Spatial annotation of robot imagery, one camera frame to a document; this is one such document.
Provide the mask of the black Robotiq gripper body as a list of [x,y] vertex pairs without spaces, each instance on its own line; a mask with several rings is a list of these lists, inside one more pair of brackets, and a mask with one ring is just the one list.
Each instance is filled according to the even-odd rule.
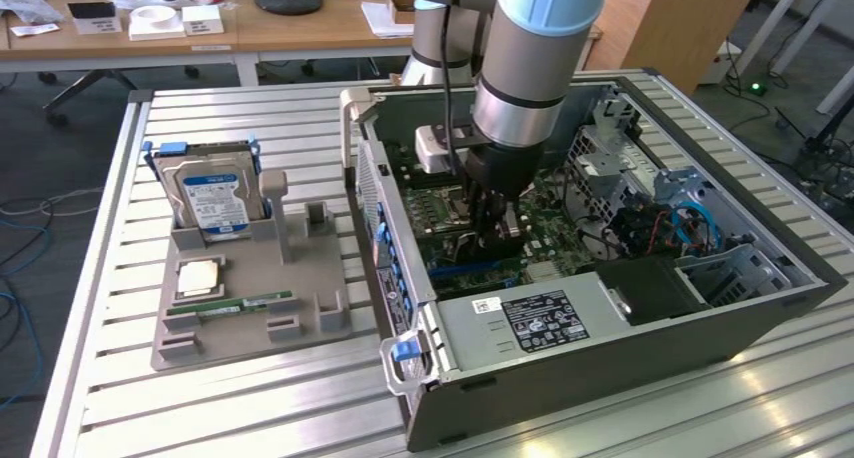
[[540,159],[540,144],[524,148],[483,144],[468,149],[464,170],[485,191],[517,199],[533,180]]

